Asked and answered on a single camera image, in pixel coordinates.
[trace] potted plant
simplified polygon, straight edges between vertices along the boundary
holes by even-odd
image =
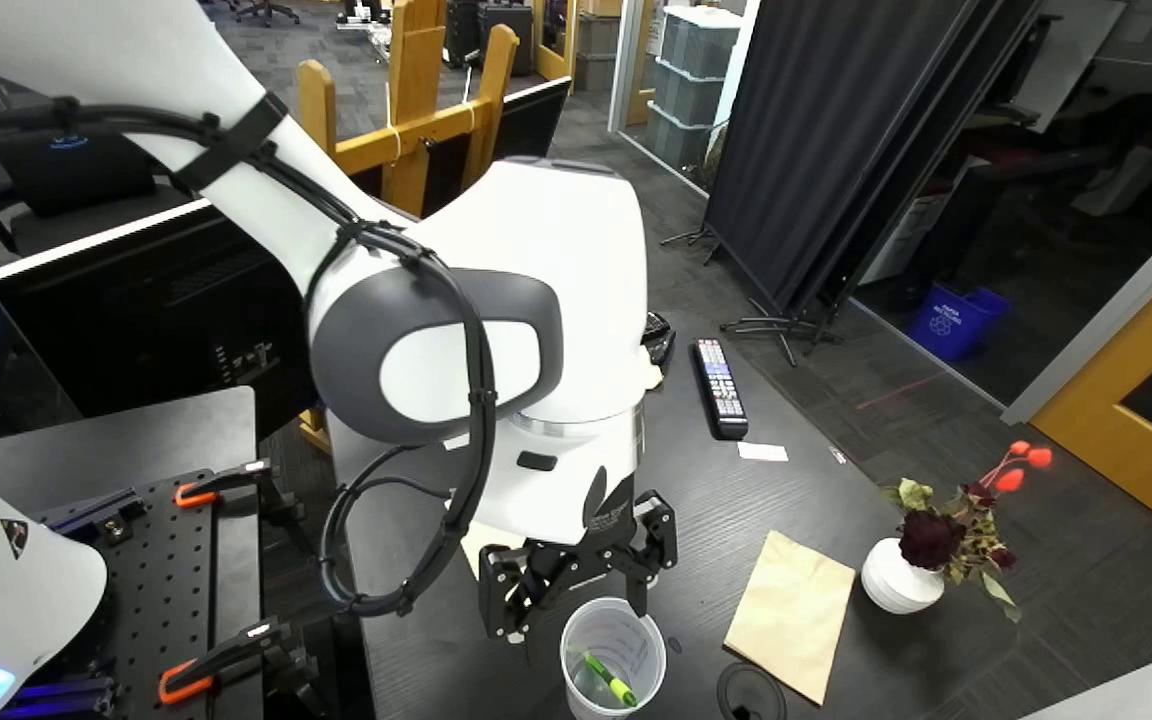
[[[1015,601],[996,582],[1015,557],[996,529],[996,501],[1024,489],[1028,472],[1052,467],[1052,449],[1015,439],[975,485],[964,485],[947,503],[935,503],[934,485],[901,480],[901,535],[882,541],[863,568],[863,591],[891,618],[934,607],[946,583],[982,583],[1008,621],[1019,621]]]

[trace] table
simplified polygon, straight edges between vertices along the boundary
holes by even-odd
[[[0,439],[0,498],[21,513],[46,513],[131,485],[230,467],[258,456],[258,396],[226,389],[193,399],[57,425]],[[218,618],[212,642],[261,621],[261,521],[218,521]],[[218,720],[261,720],[261,678],[208,702]]]
[[[754,417],[754,443],[786,443],[788,464],[754,464],[737,443],[709,438],[699,389],[691,375],[691,340],[717,329],[670,315],[682,346],[664,389],[645,399],[639,494],[658,489],[682,516],[682,568],[651,589],[651,618],[670,638],[670,678],[645,720],[734,718],[722,690],[739,678],[723,633],[737,601],[775,529],[839,565],[862,568],[863,552],[901,526],[897,503],[868,485],[775,389],[754,372],[727,346],[737,383]],[[362,438],[338,432],[338,476],[377,456]],[[429,480],[449,460],[412,460],[410,472]],[[387,589],[412,568],[429,541],[438,508],[399,494],[377,494],[355,508],[347,547],[368,589]],[[524,650],[488,642],[475,618],[467,565],[453,565],[410,618],[363,621],[368,681],[382,720],[554,720],[568,718],[558,638],[586,597],[559,601],[538,618]],[[934,710],[957,673],[962,601],[928,618],[891,621],[853,589],[833,686],[825,710],[786,693],[788,718],[915,718]]]

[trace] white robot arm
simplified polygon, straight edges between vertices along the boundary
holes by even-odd
[[[129,132],[287,269],[315,389],[353,432],[383,443],[467,432],[475,476],[456,489],[444,535],[404,589],[344,597],[355,614],[404,614],[467,521],[586,547],[590,501],[618,501],[601,546],[629,546],[633,521],[670,513],[629,498],[636,405],[658,370],[639,350],[647,269],[626,179],[496,165],[444,213],[410,220],[300,132],[197,0],[0,0],[0,77],[71,95],[0,124]],[[674,565],[674,547],[651,547],[647,565],[601,557],[639,582]],[[524,633],[540,583],[581,582],[568,552],[550,557],[550,578],[529,578],[540,565],[524,557],[494,560],[521,583],[486,601],[496,638]]]

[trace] black remote control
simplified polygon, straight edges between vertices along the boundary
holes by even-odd
[[[722,340],[698,340],[698,380],[705,396],[705,417],[717,439],[739,439],[749,432],[745,405],[734,380],[734,366]]]

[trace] white flower pot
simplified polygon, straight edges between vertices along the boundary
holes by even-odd
[[[872,546],[862,568],[863,597],[891,618],[912,618],[946,597],[946,578],[901,557],[901,541]]]

